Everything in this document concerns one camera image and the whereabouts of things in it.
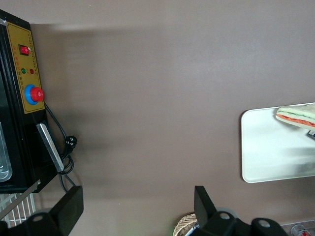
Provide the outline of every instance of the black power cord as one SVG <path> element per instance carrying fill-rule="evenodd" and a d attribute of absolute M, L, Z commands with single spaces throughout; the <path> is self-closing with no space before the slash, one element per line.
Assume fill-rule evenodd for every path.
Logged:
<path fill-rule="evenodd" d="M 68 174 L 74 168 L 74 162 L 70 156 L 70 153 L 72 153 L 73 149 L 77 145 L 78 140 L 74 136 L 67 136 L 66 135 L 63 127 L 60 125 L 57 118 L 55 117 L 55 115 L 53 114 L 53 112 L 50 110 L 50 108 L 47 106 L 46 103 L 45 103 L 45 108 L 48 111 L 48 113 L 50 114 L 51 118 L 56 123 L 56 125 L 58 126 L 58 128 L 60 129 L 61 133 L 63 134 L 65 145 L 64 145 L 63 153 L 61 154 L 61 160 L 63 162 L 64 169 L 63 169 L 63 171 L 59 172 L 58 174 L 59 174 L 59 180 L 60 180 L 61 187 L 63 188 L 63 190 L 65 192 L 68 192 L 68 190 L 66 189 L 66 187 L 64 185 L 63 177 L 65 177 L 72 184 L 72 186 L 76 186 L 75 183 L 72 181 L 72 179 L 70 179 Z"/>

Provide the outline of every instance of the screw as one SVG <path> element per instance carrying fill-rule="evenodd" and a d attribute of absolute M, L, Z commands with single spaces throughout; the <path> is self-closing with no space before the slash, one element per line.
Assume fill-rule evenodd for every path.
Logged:
<path fill-rule="evenodd" d="M 264 228 L 270 228 L 270 224 L 265 220 L 259 220 L 259 224 Z"/>
<path fill-rule="evenodd" d="M 228 220 L 230 218 L 230 216 L 226 213 L 226 212 L 222 212 L 220 214 L 220 217 L 223 219 L 223 220 Z"/>

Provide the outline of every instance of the sandwich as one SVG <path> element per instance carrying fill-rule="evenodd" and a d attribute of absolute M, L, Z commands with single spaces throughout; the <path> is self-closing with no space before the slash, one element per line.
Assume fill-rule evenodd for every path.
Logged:
<path fill-rule="evenodd" d="M 280 107 L 276 119 L 315 131 L 315 104 Z"/>

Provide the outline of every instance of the yellow control panel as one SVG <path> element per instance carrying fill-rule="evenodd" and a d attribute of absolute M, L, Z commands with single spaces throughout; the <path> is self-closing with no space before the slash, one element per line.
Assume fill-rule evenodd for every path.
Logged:
<path fill-rule="evenodd" d="M 7 32 L 24 114 L 45 109 L 31 31 L 9 23 Z"/>

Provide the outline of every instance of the white tray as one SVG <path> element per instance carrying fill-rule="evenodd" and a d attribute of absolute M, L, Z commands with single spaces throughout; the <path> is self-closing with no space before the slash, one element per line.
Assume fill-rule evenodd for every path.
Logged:
<path fill-rule="evenodd" d="M 248 183 L 315 176 L 315 140 L 275 118 L 279 107 L 242 115 L 242 176 Z"/>

